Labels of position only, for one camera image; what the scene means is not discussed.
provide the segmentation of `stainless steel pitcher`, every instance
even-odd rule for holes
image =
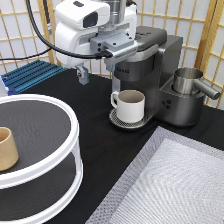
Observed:
[[[193,95],[199,91],[213,100],[220,97],[220,92],[203,81],[203,72],[196,68],[179,68],[175,71],[173,89],[181,94]]]

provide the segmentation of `coffee mug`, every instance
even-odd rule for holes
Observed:
[[[0,171],[12,167],[19,159],[12,131],[0,127]]]
[[[116,108],[118,119],[125,123],[136,123],[144,117],[145,96],[136,90],[125,90],[111,94],[111,104]]]

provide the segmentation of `black table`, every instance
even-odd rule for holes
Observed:
[[[123,132],[109,121],[111,80],[90,75],[78,82],[75,70],[64,71],[23,93],[58,98],[75,111],[80,124],[84,178],[73,201],[47,223],[85,223],[158,126],[224,150],[224,111],[205,107],[192,128],[176,128],[161,121],[136,132]]]

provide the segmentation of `beige cup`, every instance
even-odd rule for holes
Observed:
[[[12,167],[19,159],[12,131],[0,127],[0,171]]]

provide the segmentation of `mug handle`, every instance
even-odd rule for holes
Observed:
[[[112,106],[113,106],[115,109],[117,109],[117,105],[116,105],[115,102],[114,102],[114,95],[117,95],[117,97],[118,97],[118,94],[119,94],[119,92],[115,91],[115,92],[113,92],[113,93],[111,94],[111,98],[110,98],[110,100],[111,100],[111,104],[112,104]]]

